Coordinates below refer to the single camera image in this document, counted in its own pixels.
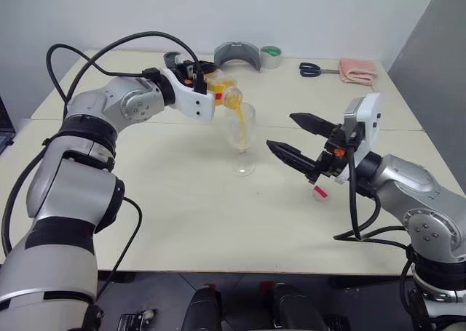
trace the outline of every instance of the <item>silver robotic arm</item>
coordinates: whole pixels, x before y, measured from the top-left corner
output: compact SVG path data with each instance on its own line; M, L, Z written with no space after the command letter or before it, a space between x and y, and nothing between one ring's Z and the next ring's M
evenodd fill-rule
M0 270L0 330L98 329L92 236L115 221L125 194L111 173L118 133L166 106L201 121L215 108L212 93L182 85L168 69L148 77L116 77L69 102L28 189L31 230Z
M344 123L338 125L309 113L291 114L300 127L327 138L317 161L285 143L268 140L267 144L311 183L320 175L335 177L340 183L349 180L350 189L355 182L360 195L379 201L403 224L411 239L405 270L413 263L416 288L408 294L409 303L403 291L402 302L417 329L430 330L435 321L466 327L462 323L466 322L466 199L440 186L417 164L371 152L381 118L378 99L378 94L370 94L352 101Z

